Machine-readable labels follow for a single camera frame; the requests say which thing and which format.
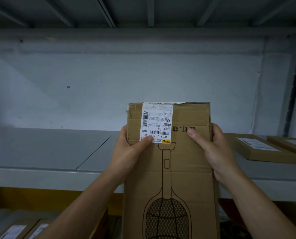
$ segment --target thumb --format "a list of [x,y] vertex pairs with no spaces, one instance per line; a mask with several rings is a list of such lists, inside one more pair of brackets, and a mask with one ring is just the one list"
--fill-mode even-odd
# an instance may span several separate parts
[[201,148],[203,148],[204,151],[207,152],[210,150],[211,142],[206,140],[200,133],[191,128],[188,129],[187,133],[193,141],[195,141]]
[[148,147],[149,144],[153,141],[152,136],[146,136],[141,141],[133,145],[133,148],[136,150],[137,154],[139,155],[142,151],[145,150],[146,147]]

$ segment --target mesh pattern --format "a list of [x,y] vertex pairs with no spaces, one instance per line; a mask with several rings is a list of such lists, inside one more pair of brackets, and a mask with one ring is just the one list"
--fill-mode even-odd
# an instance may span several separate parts
[[189,239],[186,210],[174,198],[159,198],[146,214],[146,239]]

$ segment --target ceiling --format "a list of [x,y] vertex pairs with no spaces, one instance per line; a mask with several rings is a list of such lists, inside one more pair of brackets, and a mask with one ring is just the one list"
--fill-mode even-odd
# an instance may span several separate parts
[[0,0],[0,29],[295,27],[296,0]]

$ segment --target shelving unit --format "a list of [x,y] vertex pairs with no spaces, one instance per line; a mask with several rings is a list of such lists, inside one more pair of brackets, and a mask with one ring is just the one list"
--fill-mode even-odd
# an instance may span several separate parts
[[[118,134],[0,128],[0,187],[83,191],[108,166]],[[296,164],[251,161],[237,152],[235,157],[272,200],[296,202]],[[123,185],[115,192],[123,193]],[[222,185],[220,197],[231,198]]]

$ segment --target electric mosquito swatter drawing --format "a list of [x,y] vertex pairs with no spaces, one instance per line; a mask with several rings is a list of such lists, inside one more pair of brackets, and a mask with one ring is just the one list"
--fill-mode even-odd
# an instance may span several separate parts
[[187,204],[171,187],[171,151],[176,143],[159,143],[162,150],[162,187],[144,211],[143,239],[191,239],[191,216]]

